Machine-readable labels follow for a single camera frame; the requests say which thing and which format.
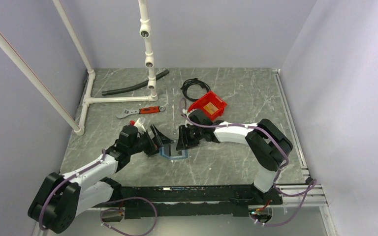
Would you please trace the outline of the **blue card holder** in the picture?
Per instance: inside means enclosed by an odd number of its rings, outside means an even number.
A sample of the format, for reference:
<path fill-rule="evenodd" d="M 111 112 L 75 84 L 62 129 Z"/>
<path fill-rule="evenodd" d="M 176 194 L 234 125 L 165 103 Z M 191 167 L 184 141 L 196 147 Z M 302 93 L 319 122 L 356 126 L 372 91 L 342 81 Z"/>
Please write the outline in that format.
<path fill-rule="evenodd" d="M 178 140 L 175 139 L 170 144 L 166 144 L 159 149 L 159 153 L 162 157 L 168 160 L 181 160 L 189 158 L 188 150 L 176 150 Z"/>

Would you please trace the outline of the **red plastic bin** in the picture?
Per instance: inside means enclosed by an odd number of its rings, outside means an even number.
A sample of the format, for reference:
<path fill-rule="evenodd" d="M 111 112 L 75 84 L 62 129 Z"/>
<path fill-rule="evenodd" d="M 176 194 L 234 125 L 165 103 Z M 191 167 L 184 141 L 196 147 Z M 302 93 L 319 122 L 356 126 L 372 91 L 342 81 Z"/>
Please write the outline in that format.
<path fill-rule="evenodd" d="M 211 121 L 215 121 L 218 117 L 223 115 L 226 107 L 227 103 L 223 99 L 213 91 L 209 91 L 192 103 L 188 108 L 188 112 L 200 109 Z"/>

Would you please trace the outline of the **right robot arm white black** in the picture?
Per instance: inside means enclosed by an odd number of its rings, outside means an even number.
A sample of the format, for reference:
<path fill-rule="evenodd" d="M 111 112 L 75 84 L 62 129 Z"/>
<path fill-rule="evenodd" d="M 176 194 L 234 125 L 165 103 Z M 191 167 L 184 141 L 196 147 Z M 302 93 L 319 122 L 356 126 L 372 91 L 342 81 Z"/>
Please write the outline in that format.
<path fill-rule="evenodd" d="M 247 145 L 259 163 L 257 175 L 253 181 L 252 199 L 263 204 L 270 199 L 274 182 L 282 164 L 288 162 L 288 155 L 293 150 L 292 142 L 269 119 L 260 122 L 242 124 L 224 120 L 212 121 L 206 114 L 195 109 L 182 110 L 186 120 L 179 126 L 179 138 L 176 150 L 197 147 L 201 140 L 213 143 L 237 143 Z"/>

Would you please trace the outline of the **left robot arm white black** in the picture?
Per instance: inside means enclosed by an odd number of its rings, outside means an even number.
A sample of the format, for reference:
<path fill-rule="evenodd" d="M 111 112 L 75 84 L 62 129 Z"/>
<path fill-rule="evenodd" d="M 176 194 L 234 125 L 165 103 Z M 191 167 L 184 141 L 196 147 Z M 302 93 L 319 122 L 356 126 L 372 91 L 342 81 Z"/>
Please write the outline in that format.
<path fill-rule="evenodd" d="M 123 197 L 122 185 L 110 178 L 129 162 L 132 155 L 157 154 L 161 147 L 173 143 L 154 125 L 150 130 L 126 125 L 114 144 L 81 168 L 65 173 L 50 173 L 43 181 L 28 209 L 28 217 L 42 230 L 57 234 L 65 231 L 74 218 L 98 204 L 114 207 Z"/>

